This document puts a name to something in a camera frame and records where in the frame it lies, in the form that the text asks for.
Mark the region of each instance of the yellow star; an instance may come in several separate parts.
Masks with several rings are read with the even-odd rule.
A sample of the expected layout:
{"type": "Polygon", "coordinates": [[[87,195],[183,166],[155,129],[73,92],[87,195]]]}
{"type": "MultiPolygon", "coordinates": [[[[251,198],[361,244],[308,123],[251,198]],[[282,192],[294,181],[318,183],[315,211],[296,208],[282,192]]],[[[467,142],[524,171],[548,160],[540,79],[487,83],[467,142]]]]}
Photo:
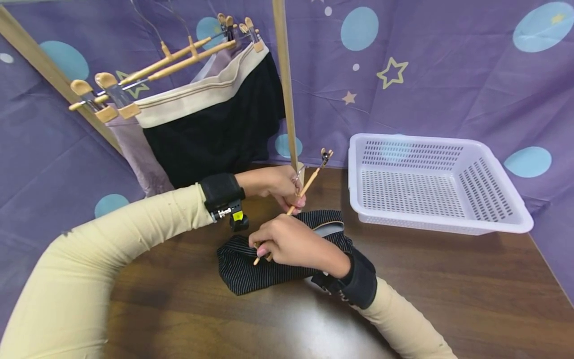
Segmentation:
{"type": "Polygon", "coordinates": [[[385,68],[383,71],[381,72],[377,72],[377,77],[380,78],[381,80],[383,80],[383,90],[385,90],[387,87],[389,87],[392,83],[403,83],[403,79],[402,79],[402,72],[405,70],[406,66],[408,65],[408,62],[403,62],[403,63],[397,63],[395,61],[395,59],[391,56],[391,58],[389,59],[389,63],[387,63],[387,68],[385,68]],[[389,71],[389,69],[391,68],[391,65],[394,68],[400,67],[401,69],[398,71],[398,79],[391,79],[388,80],[387,76],[385,76],[385,74],[389,71]]]}
{"type": "Polygon", "coordinates": [[[565,17],[566,16],[564,16],[564,14],[556,14],[556,16],[552,18],[552,25],[562,22],[562,20],[564,20],[565,17]]]}
{"type": "MultiPolygon", "coordinates": [[[[118,75],[118,79],[121,81],[123,79],[125,79],[126,77],[128,77],[128,74],[126,74],[125,72],[122,72],[120,70],[116,70],[115,74],[118,75]]],[[[136,87],[132,87],[130,89],[127,90],[127,92],[130,93],[130,95],[134,98],[137,99],[139,97],[139,92],[140,91],[146,91],[149,90],[148,85],[146,85],[145,83],[141,83],[136,87]]]]}
{"type": "Polygon", "coordinates": [[[349,103],[355,103],[355,96],[357,96],[357,94],[352,94],[347,91],[347,96],[342,98],[342,100],[345,100],[345,106],[347,106],[349,103]]]}

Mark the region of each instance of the blue polka dot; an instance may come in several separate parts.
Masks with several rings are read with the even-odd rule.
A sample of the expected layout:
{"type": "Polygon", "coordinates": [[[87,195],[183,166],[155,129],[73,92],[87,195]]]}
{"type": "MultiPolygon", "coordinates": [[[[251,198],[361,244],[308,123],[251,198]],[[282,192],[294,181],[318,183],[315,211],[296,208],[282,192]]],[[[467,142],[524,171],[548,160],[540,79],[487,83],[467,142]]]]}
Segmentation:
{"type": "Polygon", "coordinates": [[[99,218],[103,215],[115,211],[118,208],[122,208],[127,204],[130,204],[130,202],[122,195],[118,194],[107,195],[103,197],[98,202],[98,204],[96,204],[94,215],[96,216],[96,218],[99,218]]]}
{"type": "MultiPolygon", "coordinates": [[[[299,156],[301,154],[301,152],[303,151],[303,144],[301,143],[301,141],[298,138],[295,138],[296,140],[296,147],[297,147],[297,155],[299,156]]],[[[281,156],[285,157],[286,159],[290,159],[291,158],[291,153],[289,151],[289,137],[286,134],[282,134],[280,136],[277,137],[277,139],[275,140],[275,149],[277,150],[277,153],[279,153],[281,156]]]]}
{"type": "Polygon", "coordinates": [[[514,152],[504,161],[504,166],[513,174],[532,178],[548,171],[552,164],[552,155],[542,147],[526,147],[514,152]]]}
{"type": "Polygon", "coordinates": [[[343,45],[351,51],[369,47],[379,33],[379,18],[369,7],[361,6],[351,11],[341,26],[343,45]]]}
{"type": "MultiPolygon", "coordinates": [[[[213,37],[214,35],[221,33],[221,26],[219,25],[219,21],[215,17],[204,17],[197,23],[195,33],[197,39],[199,40],[209,36],[213,37]]],[[[219,44],[222,39],[223,39],[222,37],[217,37],[211,40],[210,42],[206,43],[205,45],[203,45],[203,48],[205,50],[209,50],[212,47],[219,44]]]]}
{"type": "Polygon", "coordinates": [[[549,2],[528,13],[514,30],[514,45],[524,52],[544,51],[558,44],[574,25],[574,8],[549,2]]]}
{"type": "Polygon", "coordinates": [[[74,47],[60,41],[44,41],[40,47],[71,80],[86,80],[90,74],[88,62],[74,47]]]}

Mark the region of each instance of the wooden pole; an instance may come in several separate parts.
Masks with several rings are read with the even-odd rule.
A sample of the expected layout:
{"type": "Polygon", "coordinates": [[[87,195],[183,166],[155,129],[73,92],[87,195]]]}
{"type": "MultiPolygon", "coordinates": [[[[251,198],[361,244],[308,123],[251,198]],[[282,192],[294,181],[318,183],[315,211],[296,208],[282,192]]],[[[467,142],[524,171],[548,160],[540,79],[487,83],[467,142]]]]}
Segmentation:
{"type": "Polygon", "coordinates": [[[291,166],[293,166],[295,171],[297,171],[297,137],[295,136],[293,91],[291,89],[291,66],[289,64],[287,21],[285,19],[285,0],[273,0],[273,18],[275,20],[275,34],[277,36],[277,53],[279,55],[279,71],[281,73],[283,100],[285,102],[285,117],[287,120],[287,137],[289,139],[291,166]]]}
{"type": "MultiPolygon", "coordinates": [[[[20,23],[0,5],[0,34],[62,95],[69,103],[80,101],[70,88],[70,79],[52,59],[40,48],[20,23]]],[[[84,106],[78,112],[92,125],[119,153],[118,141],[109,128],[84,106]]]]}

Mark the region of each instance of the black wrist strap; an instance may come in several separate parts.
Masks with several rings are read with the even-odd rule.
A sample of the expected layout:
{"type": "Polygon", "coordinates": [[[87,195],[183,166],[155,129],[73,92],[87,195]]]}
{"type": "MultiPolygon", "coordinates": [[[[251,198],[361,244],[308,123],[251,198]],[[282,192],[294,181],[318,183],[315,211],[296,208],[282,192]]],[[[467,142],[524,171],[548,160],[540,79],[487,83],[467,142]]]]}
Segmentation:
{"type": "Polygon", "coordinates": [[[245,192],[231,173],[208,176],[200,184],[205,194],[205,207],[209,212],[220,210],[235,200],[245,199],[245,192]]]}
{"type": "Polygon", "coordinates": [[[318,273],[311,278],[311,281],[331,294],[338,294],[343,301],[366,309],[373,303],[377,293],[375,267],[356,248],[353,248],[352,254],[348,256],[351,260],[351,270],[344,278],[337,279],[331,275],[318,273]]]}
{"type": "Polygon", "coordinates": [[[214,221],[230,214],[229,223],[234,231],[248,228],[247,216],[241,208],[245,192],[237,183],[235,175],[220,173],[204,178],[199,184],[205,194],[205,207],[214,221]]]}

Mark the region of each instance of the white laundry basket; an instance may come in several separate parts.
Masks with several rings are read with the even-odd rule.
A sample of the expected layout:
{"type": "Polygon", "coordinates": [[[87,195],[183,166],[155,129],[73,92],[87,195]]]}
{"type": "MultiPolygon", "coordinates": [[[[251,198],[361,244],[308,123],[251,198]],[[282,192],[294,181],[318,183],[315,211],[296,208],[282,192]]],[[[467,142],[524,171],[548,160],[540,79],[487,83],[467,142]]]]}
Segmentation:
{"type": "Polygon", "coordinates": [[[534,224],[500,162],[473,140],[358,133],[349,191],[364,223],[475,236],[534,224]]]}

